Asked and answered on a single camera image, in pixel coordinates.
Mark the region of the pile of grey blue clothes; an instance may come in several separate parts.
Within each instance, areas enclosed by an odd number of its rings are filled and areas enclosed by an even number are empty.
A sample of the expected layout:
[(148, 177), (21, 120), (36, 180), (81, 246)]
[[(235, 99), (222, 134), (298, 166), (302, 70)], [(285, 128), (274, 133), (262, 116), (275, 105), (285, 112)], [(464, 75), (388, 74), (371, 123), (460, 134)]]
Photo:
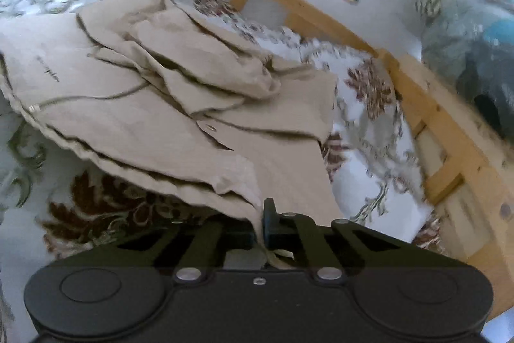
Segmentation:
[(417, 0), (422, 62), (513, 140), (513, 0)]

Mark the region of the beige large garment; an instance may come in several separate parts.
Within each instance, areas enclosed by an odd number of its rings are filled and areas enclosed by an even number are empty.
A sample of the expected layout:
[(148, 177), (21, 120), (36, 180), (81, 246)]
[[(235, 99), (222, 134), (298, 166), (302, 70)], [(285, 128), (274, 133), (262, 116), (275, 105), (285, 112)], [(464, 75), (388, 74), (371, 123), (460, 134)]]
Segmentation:
[(1, 178), (61, 259), (264, 202), (329, 225), (336, 78), (170, 0), (1, 22)]

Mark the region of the floral white bed cover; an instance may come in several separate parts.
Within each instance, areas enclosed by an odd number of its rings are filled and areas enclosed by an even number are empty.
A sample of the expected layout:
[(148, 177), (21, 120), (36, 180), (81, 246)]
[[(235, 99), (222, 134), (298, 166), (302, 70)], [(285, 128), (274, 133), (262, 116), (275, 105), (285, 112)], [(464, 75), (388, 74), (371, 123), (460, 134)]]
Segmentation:
[(437, 245), (378, 60), (222, 0), (1, 0), (2, 341), (48, 262), (266, 198)]

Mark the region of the wooden bed frame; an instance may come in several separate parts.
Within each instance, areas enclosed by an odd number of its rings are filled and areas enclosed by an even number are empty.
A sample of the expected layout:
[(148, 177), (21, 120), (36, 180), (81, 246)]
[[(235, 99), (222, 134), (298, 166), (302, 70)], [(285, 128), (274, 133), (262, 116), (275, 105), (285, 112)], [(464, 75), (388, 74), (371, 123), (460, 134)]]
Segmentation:
[[(94, 0), (1, 0), (4, 17), (71, 11)], [(338, 115), (322, 148), (342, 212), (367, 227), (404, 239), (421, 218), (422, 181), (449, 154), (422, 127), (415, 110), (447, 105), (427, 70), (410, 59), (372, 59), (348, 43), (301, 37), (247, 20), (219, 0), (179, 0), (211, 21), (284, 57), (303, 60), (338, 77)], [(34, 335), (23, 289), (46, 263), (139, 231), (201, 221), (191, 207), (104, 175), (48, 142), (1, 105), (1, 332), (2, 341)]]

